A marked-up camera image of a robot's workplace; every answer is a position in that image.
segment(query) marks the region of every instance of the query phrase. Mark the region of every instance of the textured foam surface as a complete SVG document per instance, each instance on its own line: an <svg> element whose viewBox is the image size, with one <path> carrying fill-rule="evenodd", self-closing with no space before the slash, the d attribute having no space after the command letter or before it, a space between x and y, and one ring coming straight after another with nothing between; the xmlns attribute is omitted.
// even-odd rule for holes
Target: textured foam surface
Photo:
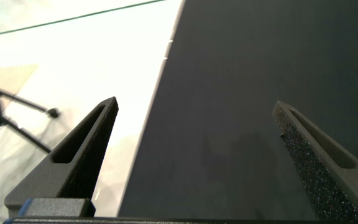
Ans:
<svg viewBox="0 0 358 224"><path fill-rule="evenodd" d="M296 128L281 106L276 107L273 115L282 130L282 138L319 219L324 221L355 220L358 216L357 209L333 180L304 135Z"/></svg>

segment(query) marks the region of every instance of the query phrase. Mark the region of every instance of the glass surface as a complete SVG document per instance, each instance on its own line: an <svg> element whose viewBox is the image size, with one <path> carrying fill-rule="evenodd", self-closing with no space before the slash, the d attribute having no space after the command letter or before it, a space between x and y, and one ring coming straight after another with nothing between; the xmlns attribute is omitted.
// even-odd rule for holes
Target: glass surface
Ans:
<svg viewBox="0 0 358 224"><path fill-rule="evenodd" d="M0 1L0 32L142 2ZM1 101L4 115L50 148L99 102L117 97L96 216L117 214L180 4L158 1L0 35L0 88L62 112L51 120L8 100ZM11 128L0 129L0 220L7 218L5 196L44 157Z"/></svg>
<svg viewBox="0 0 358 224"><path fill-rule="evenodd" d="M142 4L145 0L126 1L3 1L0 0L0 32L84 16L99 11Z"/></svg>

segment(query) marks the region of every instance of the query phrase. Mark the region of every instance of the chair wheel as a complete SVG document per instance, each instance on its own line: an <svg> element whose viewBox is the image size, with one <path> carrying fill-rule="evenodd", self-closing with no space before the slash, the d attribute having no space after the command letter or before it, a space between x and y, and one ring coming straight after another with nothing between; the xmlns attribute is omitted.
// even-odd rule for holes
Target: chair wheel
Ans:
<svg viewBox="0 0 358 224"><path fill-rule="evenodd" d="M59 111L56 108L48 110L47 113L51 118L57 118L60 115Z"/></svg>

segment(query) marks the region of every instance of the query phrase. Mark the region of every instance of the chair leg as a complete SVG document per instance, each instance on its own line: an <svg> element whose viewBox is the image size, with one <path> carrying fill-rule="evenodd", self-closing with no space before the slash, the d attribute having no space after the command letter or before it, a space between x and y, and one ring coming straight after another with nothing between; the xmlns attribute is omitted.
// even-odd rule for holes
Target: chair leg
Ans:
<svg viewBox="0 0 358 224"><path fill-rule="evenodd" d="M34 138L30 133L24 131L23 129L20 129L19 127L17 127L14 123L12 123L12 121L9 121L8 119L6 119L4 117L1 117L0 119L1 119L2 123L7 124L11 128L15 129L18 133L20 133L21 135L26 137L32 143L36 144L39 148L41 148L46 153L51 152L51 150L46 145L44 145L40 141L36 140L36 138Z"/></svg>
<svg viewBox="0 0 358 224"><path fill-rule="evenodd" d="M59 113L58 113L56 108L48 110L47 108L45 108L43 106L37 105L37 104L35 104L35 103L31 102L31 101L28 101L26 99L23 99L21 97L14 96L14 95L12 95L12 94L4 91L4 90L1 90L1 89L0 89L0 96L5 96L5 97L10 98L12 100L16 100L17 102L22 103L23 105L26 105L26 106L28 106L30 108L33 108L33 109L39 110L41 112L47 113L47 114L49 114L49 116L51 118L59 117Z"/></svg>

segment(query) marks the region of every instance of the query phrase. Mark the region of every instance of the black panel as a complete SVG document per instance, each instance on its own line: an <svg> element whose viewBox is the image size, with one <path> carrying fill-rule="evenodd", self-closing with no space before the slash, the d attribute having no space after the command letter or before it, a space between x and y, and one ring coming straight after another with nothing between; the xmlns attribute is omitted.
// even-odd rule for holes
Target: black panel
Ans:
<svg viewBox="0 0 358 224"><path fill-rule="evenodd" d="M358 1L186 1L119 215L316 219L277 100L358 157Z"/></svg>

